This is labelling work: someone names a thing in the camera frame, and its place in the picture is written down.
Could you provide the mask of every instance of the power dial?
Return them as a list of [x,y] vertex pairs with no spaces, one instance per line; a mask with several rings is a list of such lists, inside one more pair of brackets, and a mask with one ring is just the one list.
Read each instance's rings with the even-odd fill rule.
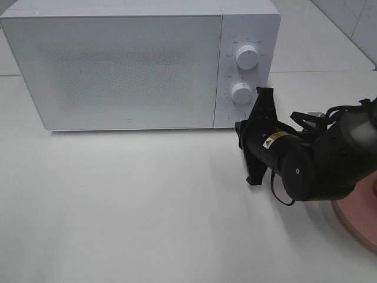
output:
[[243,70],[250,70],[257,66],[259,52],[252,44],[241,46],[236,51],[237,65]]

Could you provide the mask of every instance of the black robotic arm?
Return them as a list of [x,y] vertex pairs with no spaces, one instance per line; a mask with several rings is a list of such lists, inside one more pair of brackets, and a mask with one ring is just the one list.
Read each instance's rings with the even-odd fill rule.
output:
[[269,167],[293,201],[336,200],[377,170],[377,98],[332,107],[322,117],[294,112],[303,127],[296,131],[277,119],[273,89],[257,92],[248,120],[236,123],[250,185],[260,185]]

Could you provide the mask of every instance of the cable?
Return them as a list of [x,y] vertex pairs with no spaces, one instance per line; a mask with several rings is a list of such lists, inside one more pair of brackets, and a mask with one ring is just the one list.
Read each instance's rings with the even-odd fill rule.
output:
[[272,170],[271,170],[271,192],[272,192],[273,196],[274,196],[279,202],[281,202],[282,204],[284,204],[284,205],[286,205],[286,206],[292,206],[292,205],[296,202],[294,199],[292,199],[292,201],[291,201],[290,203],[287,203],[287,202],[284,202],[284,201],[282,201],[281,199],[279,199],[279,198],[277,197],[277,195],[275,194],[275,189],[274,189],[274,187],[273,187],[273,182],[274,182],[274,180],[275,180],[275,171],[272,171]]

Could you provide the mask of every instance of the dial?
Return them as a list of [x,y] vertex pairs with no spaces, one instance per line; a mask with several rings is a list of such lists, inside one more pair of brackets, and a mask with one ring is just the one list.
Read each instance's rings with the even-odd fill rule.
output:
[[245,83],[234,85],[230,91],[232,100],[236,104],[246,104],[252,99],[252,88]]
[[236,51],[237,65],[243,70],[250,70],[257,66],[258,58],[258,50],[252,44],[243,45]]

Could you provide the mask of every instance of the warning label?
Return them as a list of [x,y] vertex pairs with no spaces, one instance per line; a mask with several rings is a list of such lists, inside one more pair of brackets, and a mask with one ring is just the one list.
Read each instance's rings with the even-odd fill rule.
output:
[[277,133],[275,134],[272,134],[271,136],[269,136],[263,143],[263,147],[266,148],[266,149],[269,149],[271,144],[273,144],[273,142],[275,140],[277,140],[278,138],[282,137],[282,136],[286,136],[287,133],[286,131],[278,131]]

